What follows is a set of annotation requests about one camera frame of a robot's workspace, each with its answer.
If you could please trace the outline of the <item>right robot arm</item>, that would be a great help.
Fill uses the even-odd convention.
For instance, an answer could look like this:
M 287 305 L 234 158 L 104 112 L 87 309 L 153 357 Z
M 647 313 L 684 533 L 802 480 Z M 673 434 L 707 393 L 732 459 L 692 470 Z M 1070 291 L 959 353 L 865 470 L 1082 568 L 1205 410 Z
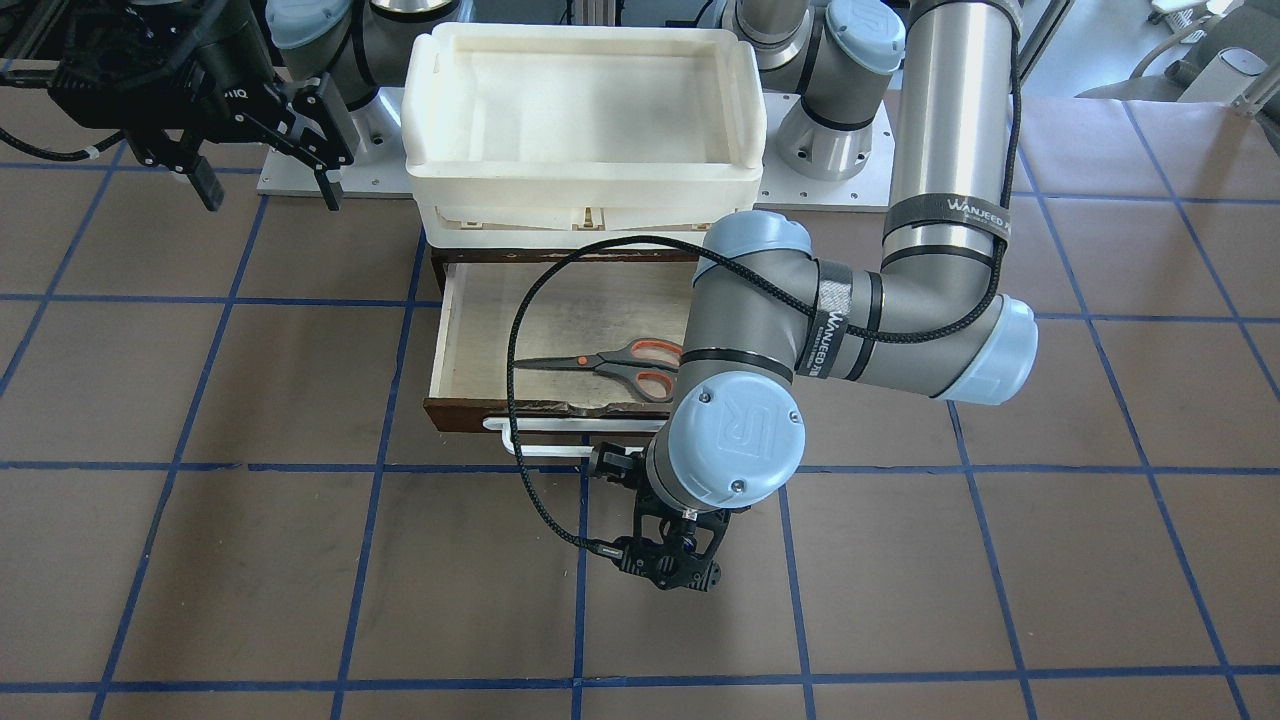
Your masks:
M 124 83 L 140 114 L 125 137 L 138 163 L 187 179 L 205 208 L 223 191 L 206 142 L 268 145 L 306 165 L 329 210 L 342 172 L 378 137 L 360 111 L 402 85 L 419 35 L 470 20 L 471 1 L 127 1 Z

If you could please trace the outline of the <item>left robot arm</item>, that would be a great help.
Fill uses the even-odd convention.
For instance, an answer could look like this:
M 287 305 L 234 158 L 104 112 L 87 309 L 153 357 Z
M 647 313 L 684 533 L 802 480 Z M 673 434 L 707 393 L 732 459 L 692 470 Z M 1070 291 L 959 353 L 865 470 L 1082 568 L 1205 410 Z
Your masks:
M 731 515 L 797 470 L 806 427 L 792 383 L 841 379 L 998 405 L 1025 383 L 1038 328 L 997 291 L 1018 133 L 1015 1 L 914 1 L 883 259 L 817 258 L 772 211 L 718 220 L 701 260 L 669 418 L 621 462 L 636 492 L 614 565 L 668 591 L 704 591 Z M 754 272 L 750 281 L 730 263 Z

